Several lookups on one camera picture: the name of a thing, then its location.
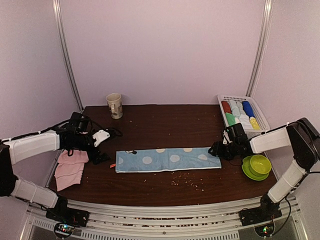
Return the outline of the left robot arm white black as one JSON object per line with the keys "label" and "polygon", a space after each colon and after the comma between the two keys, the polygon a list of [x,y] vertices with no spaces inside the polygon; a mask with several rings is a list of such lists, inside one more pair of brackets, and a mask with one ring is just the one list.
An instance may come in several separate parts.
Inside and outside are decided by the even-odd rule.
{"label": "left robot arm white black", "polygon": [[61,222],[72,218],[68,200],[54,191],[16,176],[13,165],[46,152],[66,150],[70,157],[79,150],[88,154],[95,164],[109,159],[101,153],[101,143],[117,136],[111,127],[103,127],[88,116],[73,112],[67,120],[44,130],[31,132],[0,141],[0,195],[36,203],[52,212]]}

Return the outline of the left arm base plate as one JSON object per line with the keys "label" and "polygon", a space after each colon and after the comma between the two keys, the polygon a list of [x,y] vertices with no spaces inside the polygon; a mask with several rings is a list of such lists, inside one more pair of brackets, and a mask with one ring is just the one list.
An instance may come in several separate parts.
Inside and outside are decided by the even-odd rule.
{"label": "left arm base plate", "polygon": [[69,208],[57,210],[48,208],[45,217],[56,222],[62,222],[74,227],[86,227],[90,213],[85,210]]}

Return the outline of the blue polka dot towel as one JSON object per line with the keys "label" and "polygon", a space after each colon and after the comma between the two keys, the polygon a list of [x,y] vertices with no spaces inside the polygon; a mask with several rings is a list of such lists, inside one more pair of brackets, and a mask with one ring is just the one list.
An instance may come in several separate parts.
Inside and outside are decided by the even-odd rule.
{"label": "blue polka dot towel", "polygon": [[117,151],[117,173],[160,173],[186,170],[220,169],[219,157],[208,147],[158,148]]}

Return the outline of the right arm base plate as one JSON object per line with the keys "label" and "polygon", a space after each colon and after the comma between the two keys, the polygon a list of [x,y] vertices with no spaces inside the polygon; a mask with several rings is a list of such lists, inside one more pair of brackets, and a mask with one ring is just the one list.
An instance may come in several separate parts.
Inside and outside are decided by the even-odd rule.
{"label": "right arm base plate", "polygon": [[260,207],[242,209],[238,214],[243,227],[271,222],[282,216],[282,212],[279,209],[265,213]]}

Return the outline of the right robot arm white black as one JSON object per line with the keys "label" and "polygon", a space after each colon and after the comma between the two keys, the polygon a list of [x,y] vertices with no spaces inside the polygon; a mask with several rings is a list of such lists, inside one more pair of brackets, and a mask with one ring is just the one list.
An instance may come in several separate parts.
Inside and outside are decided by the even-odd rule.
{"label": "right robot arm white black", "polygon": [[252,138],[240,123],[225,128],[223,133],[226,139],[214,142],[208,150],[214,157],[232,160],[266,153],[272,160],[278,157],[287,161],[287,169],[260,199],[256,216],[261,221],[276,212],[280,202],[299,187],[320,160],[320,133],[305,117]]}

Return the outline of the pink towel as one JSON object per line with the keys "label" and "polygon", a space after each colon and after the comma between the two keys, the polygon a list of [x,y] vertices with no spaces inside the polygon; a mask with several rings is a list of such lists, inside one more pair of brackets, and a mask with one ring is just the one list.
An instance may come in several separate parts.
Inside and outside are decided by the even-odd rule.
{"label": "pink towel", "polygon": [[85,164],[89,161],[85,151],[74,150],[72,155],[64,150],[58,157],[54,177],[57,191],[60,192],[72,185],[81,183]]}

